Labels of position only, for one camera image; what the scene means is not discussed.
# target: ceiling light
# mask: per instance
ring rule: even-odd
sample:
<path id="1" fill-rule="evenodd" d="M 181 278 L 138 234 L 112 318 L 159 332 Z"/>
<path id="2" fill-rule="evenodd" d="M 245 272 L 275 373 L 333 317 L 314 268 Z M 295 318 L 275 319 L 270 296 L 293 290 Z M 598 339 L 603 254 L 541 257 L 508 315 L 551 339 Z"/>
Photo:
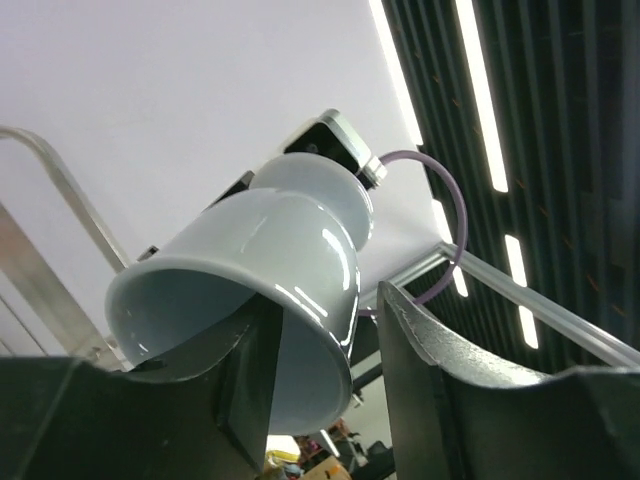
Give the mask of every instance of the ceiling light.
<path id="1" fill-rule="evenodd" d="M 453 243 L 451 231 L 449 230 L 449 223 L 447 223 L 447 216 L 444 213 L 442 202 L 438 200 L 431 200 L 431 205 L 433 207 L 433 213 L 436 216 L 436 225 L 438 227 L 438 232 L 440 233 L 442 240 L 447 243 Z"/>
<path id="2" fill-rule="evenodd" d="M 493 183 L 493 188 L 499 192 L 508 192 L 509 185 L 502 158 L 498 126 L 491 102 L 489 80 L 487 79 L 487 71 L 482 57 L 480 35 L 478 34 L 478 25 L 473 12 L 472 0 L 456 0 L 456 8 L 458 10 L 467 63 L 471 73 L 473 93 L 476 97 L 476 106 L 480 116 L 480 126 L 482 127 L 484 147 L 487 151 L 491 182 Z"/>
<path id="3" fill-rule="evenodd" d="M 464 281 L 464 276 L 462 275 L 462 270 L 460 267 L 456 267 L 453 270 L 453 283 L 456 286 L 456 290 L 463 297 L 469 296 L 469 291 L 467 290 L 467 284 Z"/>
<path id="4" fill-rule="evenodd" d="M 520 250 L 520 242 L 511 235 L 505 235 L 504 241 L 507 244 L 507 256 L 509 257 L 509 268 L 511 268 L 511 276 L 513 281 L 522 287 L 527 286 L 527 275 L 524 271 L 524 261 L 522 260 L 522 251 Z"/>
<path id="5" fill-rule="evenodd" d="M 436 225 L 438 226 L 438 232 L 446 243 L 453 243 L 453 238 L 451 237 L 451 231 L 449 230 L 449 224 L 447 223 L 447 216 L 444 213 L 444 206 L 442 202 L 438 200 L 431 200 L 431 205 L 433 206 L 433 213 L 436 217 Z M 462 274 L 462 270 L 460 267 L 457 267 L 453 271 L 453 282 L 456 286 L 456 290 L 463 297 L 469 296 L 469 291 L 467 290 L 467 284 L 464 281 L 464 275 Z"/>
<path id="6" fill-rule="evenodd" d="M 536 322 L 533 319 L 533 312 L 523 306 L 518 307 L 518 312 L 520 313 L 520 325 L 522 325 L 524 343 L 537 350 L 538 335 L 536 334 Z"/>
<path id="7" fill-rule="evenodd" d="M 391 29 L 389 28 L 389 22 L 387 21 L 387 15 L 384 13 L 384 7 L 381 0 L 369 0 L 369 6 L 371 7 L 371 13 L 373 14 L 373 20 L 378 30 L 378 36 L 380 37 L 380 43 L 382 44 L 382 51 L 384 52 L 385 60 L 387 61 L 387 67 L 389 73 L 391 73 L 391 81 L 393 87 L 396 90 L 396 96 L 400 102 L 400 110 L 404 117 L 404 123 L 409 130 L 409 136 L 411 141 L 416 145 L 423 145 L 422 135 L 420 134 L 420 127 L 418 126 L 418 120 L 416 118 L 416 112 L 413 109 L 411 103 L 411 97 L 409 96 L 409 89 L 407 88 L 407 82 L 404 79 L 402 73 L 402 67 L 400 66 L 400 59 L 398 58 L 398 52 L 393 43 L 393 37 L 391 36 Z"/>
<path id="8" fill-rule="evenodd" d="M 522 259 L 522 251 L 520 250 L 520 242 L 511 235 L 505 235 L 504 241 L 507 245 L 507 256 L 509 257 L 509 268 L 513 281 L 522 287 L 527 286 L 527 275 L 524 271 L 524 260 Z M 522 335 L 524 343 L 531 348 L 538 348 L 538 336 L 536 334 L 536 323 L 533 319 L 533 313 L 523 306 L 518 307 L 520 313 L 520 324 L 522 325 Z"/>

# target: purple cable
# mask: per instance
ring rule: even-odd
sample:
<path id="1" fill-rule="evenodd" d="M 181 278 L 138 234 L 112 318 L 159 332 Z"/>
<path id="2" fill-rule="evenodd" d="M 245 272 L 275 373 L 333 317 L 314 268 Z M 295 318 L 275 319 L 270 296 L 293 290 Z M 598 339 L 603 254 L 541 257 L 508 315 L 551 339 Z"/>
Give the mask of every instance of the purple cable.
<path id="1" fill-rule="evenodd" d="M 453 259 L 451 260 L 449 268 L 444 273 L 444 275 L 440 277 L 440 280 L 438 280 L 429 290 L 413 300 L 413 303 L 415 303 L 416 305 L 422 305 L 442 292 L 442 290 L 444 290 L 447 285 L 451 283 L 451 279 L 453 278 L 453 271 L 460 263 L 462 253 L 467 247 L 467 236 L 469 233 L 467 226 L 467 207 L 464 204 L 464 197 L 462 196 L 460 187 L 456 183 L 453 176 L 434 158 L 424 153 L 416 152 L 413 150 L 397 150 L 395 152 L 389 152 L 380 157 L 380 162 L 385 166 L 391 162 L 395 162 L 396 160 L 417 160 L 419 162 L 422 162 L 430 170 L 435 172 L 444 181 L 447 188 L 449 189 L 449 192 L 451 192 L 453 203 L 456 207 L 456 215 L 458 217 L 458 229 L 456 234 L 458 249 L 456 250 Z M 377 310 L 358 311 L 358 315 L 363 317 L 371 317 L 376 314 Z"/>

